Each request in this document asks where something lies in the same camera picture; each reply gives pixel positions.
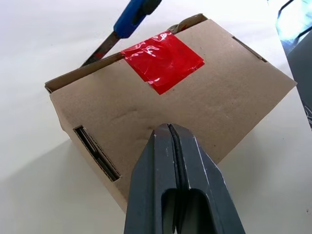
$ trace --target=corrugated cardboard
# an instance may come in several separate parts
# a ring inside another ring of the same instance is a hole
[[[132,169],[155,127],[170,122],[189,128],[218,163],[295,86],[205,19],[197,15],[171,27],[205,65],[162,95],[143,82],[121,54],[46,83],[63,130],[124,211]],[[119,179],[112,182],[92,158],[93,149],[75,132],[79,126]]]

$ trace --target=box handle slot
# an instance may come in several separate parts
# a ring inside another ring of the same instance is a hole
[[[79,126],[74,128],[74,132],[79,137],[83,145],[89,151],[93,159],[98,163],[103,172],[114,182],[120,178],[120,173],[117,171],[112,162],[105,155],[103,150],[99,147],[96,141],[87,132],[86,128]]]
[[[244,46],[247,50],[249,50],[253,55],[255,55],[259,60],[263,61],[263,62],[267,62],[266,59],[264,59],[261,55],[259,55],[256,51],[254,51],[253,49],[251,49],[250,47],[248,47],[247,45],[245,45],[241,40],[237,39],[236,37],[232,36],[232,38],[234,40],[236,40],[239,44],[241,44],[242,46]]]

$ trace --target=red adhesive tape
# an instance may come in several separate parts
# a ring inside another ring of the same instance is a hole
[[[128,64],[159,94],[196,71],[204,60],[166,31],[121,52]]]

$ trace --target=blue handle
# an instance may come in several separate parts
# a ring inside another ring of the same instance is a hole
[[[145,0],[131,0],[126,9],[114,25],[114,31],[120,38],[128,38],[146,17],[146,14],[138,15],[139,9]]]

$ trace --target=white surface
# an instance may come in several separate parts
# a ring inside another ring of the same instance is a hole
[[[62,132],[43,84],[78,68],[127,2],[1,1],[1,233],[122,233],[125,215]],[[112,53],[197,13],[291,76],[266,0],[164,0]],[[293,89],[219,164],[246,233],[311,233],[311,152]]]

